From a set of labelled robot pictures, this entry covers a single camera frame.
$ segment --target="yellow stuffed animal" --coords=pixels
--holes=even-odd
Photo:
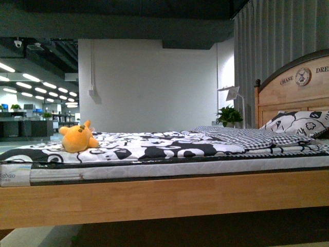
[[[89,126],[90,121],[88,120],[83,125],[60,128],[59,132],[64,136],[62,145],[65,151],[75,153],[87,148],[98,147],[98,141],[94,139]]]

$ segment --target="ceiling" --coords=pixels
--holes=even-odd
[[[78,93],[78,39],[152,39],[162,40],[163,48],[210,49],[214,43],[233,37],[231,18],[247,1],[2,2],[0,62],[16,69],[17,76],[32,74]],[[17,40],[21,47],[16,47]],[[4,84],[27,92],[15,82],[0,81]]]

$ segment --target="floor lamp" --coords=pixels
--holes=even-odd
[[[242,112],[243,112],[243,128],[246,128],[246,106],[245,106],[245,97],[239,94],[239,86],[229,86],[222,89],[217,89],[217,91],[226,91],[228,90],[226,101],[236,99],[237,96],[242,98]]]

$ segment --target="security camera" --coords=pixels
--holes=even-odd
[[[20,40],[15,40],[14,43],[17,48],[20,48],[22,46],[22,42]]]

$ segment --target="green plant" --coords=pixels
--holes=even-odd
[[[229,122],[235,124],[243,120],[240,112],[229,105],[219,109],[219,111],[220,112],[216,113],[216,116],[219,116],[219,118],[216,119],[216,123],[222,122],[224,127],[226,127]]]
[[[19,104],[12,104],[10,109],[19,109],[21,110],[21,106]]]
[[[42,116],[43,116],[44,118],[46,118],[46,117],[52,117],[52,114],[51,114],[50,112],[44,112],[44,113],[42,114]]]

